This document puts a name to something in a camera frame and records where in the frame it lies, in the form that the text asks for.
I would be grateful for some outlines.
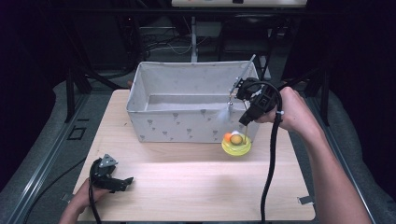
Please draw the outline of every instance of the wrist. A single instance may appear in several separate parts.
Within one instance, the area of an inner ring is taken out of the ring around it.
[[[333,156],[326,135],[320,127],[313,127],[305,134],[308,134],[307,137],[302,136],[302,138],[311,161],[321,161]]]
[[[84,203],[79,202],[77,199],[73,199],[70,201],[69,205],[70,209],[73,210],[73,212],[76,212],[77,214],[81,214],[84,212],[85,208],[88,207]]]
[[[81,214],[85,209],[85,206],[81,206],[77,203],[77,200],[72,200],[64,209],[59,224],[69,224],[76,223],[79,214]]]
[[[316,124],[310,124],[309,128],[303,129],[300,132],[297,132],[305,142],[315,141],[324,136],[323,130]]]

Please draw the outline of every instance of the wooden table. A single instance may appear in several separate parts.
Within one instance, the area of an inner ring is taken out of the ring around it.
[[[114,91],[75,192],[92,163],[107,153],[119,164],[114,178],[133,176],[126,191],[97,203],[103,221],[251,221],[260,220],[260,200],[269,165],[272,125],[262,124],[243,157],[226,154],[220,144],[140,143],[126,112],[129,91]],[[267,220],[311,220],[312,204],[289,135],[279,130],[276,170]],[[94,220],[86,209],[78,220]]]

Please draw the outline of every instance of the human hand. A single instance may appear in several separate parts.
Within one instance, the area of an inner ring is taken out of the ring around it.
[[[312,131],[319,128],[319,125],[303,97],[290,87],[284,88],[280,94],[282,95],[284,115],[282,115],[283,121],[279,126],[290,132],[297,132],[302,137],[309,137]],[[275,115],[276,108],[255,121],[259,123],[274,122]]]
[[[96,187],[92,187],[93,189],[93,199],[97,202],[99,201],[105,194],[109,193],[108,189],[99,189]],[[73,197],[72,201],[69,205],[75,206],[77,210],[82,213],[86,207],[90,205],[90,180],[89,178],[85,179],[84,183],[79,187],[77,193]]]

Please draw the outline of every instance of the black cable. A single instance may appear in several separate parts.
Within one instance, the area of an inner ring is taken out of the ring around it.
[[[271,140],[270,140],[270,165],[268,168],[268,176],[267,180],[265,182],[264,190],[262,191],[262,201],[260,204],[260,209],[261,209],[261,214],[262,214],[262,224],[265,223],[265,201],[267,198],[268,190],[270,188],[272,178],[274,176],[274,171],[275,171],[275,164],[276,164],[276,137],[277,137],[277,130],[279,128],[280,122],[282,122],[282,96],[280,95],[280,91],[277,87],[272,85],[269,82],[266,81],[258,81],[254,82],[246,87],[248,89],[249,87],[255,86],[255,85],[267,85],[271,89],[275,91],[276,94],[276,116],[273,124],[273,128],[271,131]]]
[[[100,162],[101,160],[96,160],[93,162],[93,165],[91,166],[91,170],[90,170],[90,187],[89,187],[89,191],[88,191],[88,196],[90,198],[90,206],[91,206],[91,210],[93,212],[93,216],[95,217],[96,223],[97,224],[101,224],[102,220],[100,219],[99,213],[96,210],[96,205],[95,205],[95,199],[93,198],[93,182],[91,180],[91,176],[93,176],[92,170],[93,167],[95,167],[96,163]]]
[[[151,44],[153,44],[153,45],[152,46],[145,46],[145,51],[153,50],[153,49],[158,48],[160,45],[168,45],[168,44],[172,43],[173,41],[182,41],[184,39],[186,39],[186,37],[178,35],[178,36],[174,36],[172,38],[165,39],[165,40],[162,40],[162,41],[156,41],[156,42],[152,41],[153,43],[151,43]]]
[[[278,88],[278,90],[281,91],[281,90],[282,90],[283,88],[285,88],[285,87],[292,87],[292,86],[294,86],[294,85],[300,83],[301,81],[303,81],[303,80],[305,80],[305,79],[307,79],[307,78],[310,78],[310,77],[311,77],[312,75],[314,75],[317,71],[318,71],[318,68],[314,68],[314,69],[312,69],[311,71],[307,72],[306,74],[304,74],[304,75],[302,75],[302,76],[300,76],[300,77],[296,77],[296,78],[294,78],[292,81],[289,81],[289,82],[283,84],[282,86],[280,86],[280,87]]]
[[[29,215],[32,213],[32,210],[35,207],[35,204],[44,195],[44,193],[47,192],[47,190],[49,190],[49,188],[52,187],[52,185],[54,185],[60,178],[64,177],[64,175],[66,175],[67,173],[72,171],[74,168],[76,168],[78,165],[80,165],[86,159],[87,159],[87,157],[84,157],[81,161],[79,161],[74,166],[70,167],[68,170],[63,172],[60,176],[58,176],[56,179],[54,179],[45,189],[43,189],[43,191],[35,198],[35,201],[32,203],[32,205],[30,206],[29,210],[27,211],[23,223],[27,222],[27,219],[29,218]]]
[[[173,35],[173,36],[165,38],[163,40],[157,40],[157,36],[168,36],[168,35],[143,35],[142,36],[142,38],[143,38],[142,42],[143,42],[143,44],[146,44],[146,45],[147,44],[156,44],[156,45],[158,45],[159,43],[162,43],[162,42],[166,43],[166,42],[172,41],[172,40],[174,40],[176,38],[180,38],[180,36]]]

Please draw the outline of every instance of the human arm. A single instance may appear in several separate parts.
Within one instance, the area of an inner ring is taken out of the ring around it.
[[[323,130],[304,99],[292,88],[281,91],[280,127],[296,132],[304,141],[311,164],[320,223],[371,223],[358,192],[335,158]],[[275,110],[257,119],[273,122]]]
[[[62,213],[60,224],[71,224],[76,223],[78,215],[84,212],[85,208],[90,205],[89,198],[89,187],[90,181],[87,178],[84,183],[79,187],[76,195],[70,201],[69,205],[66,206]],[[95,201],[100,200],[105,194],[109,193],[108,189],[98,189],[93,187],[93,198]]]

